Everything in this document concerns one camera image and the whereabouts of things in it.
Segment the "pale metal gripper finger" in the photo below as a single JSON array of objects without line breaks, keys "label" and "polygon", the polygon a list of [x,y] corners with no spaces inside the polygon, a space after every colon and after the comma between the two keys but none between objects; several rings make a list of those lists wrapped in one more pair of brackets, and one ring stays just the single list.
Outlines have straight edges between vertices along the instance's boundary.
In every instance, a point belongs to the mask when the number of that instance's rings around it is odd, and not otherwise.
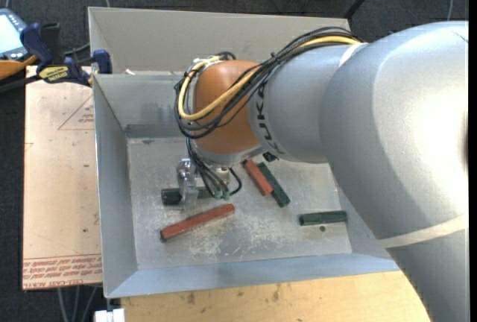
[{"label": "pale metal gripper finger", "polygon": [[197,203],[198,187],[196,178],[191,177],[184,181],[184,208],[192,209]]},{"label": "pale metal gripper finger", "polygon": [[177,166],[177,182],[181,201],[188,201],[190,199],[189,185],[191,184],[191,168],[192,164],[189,158],[181,159]]}]

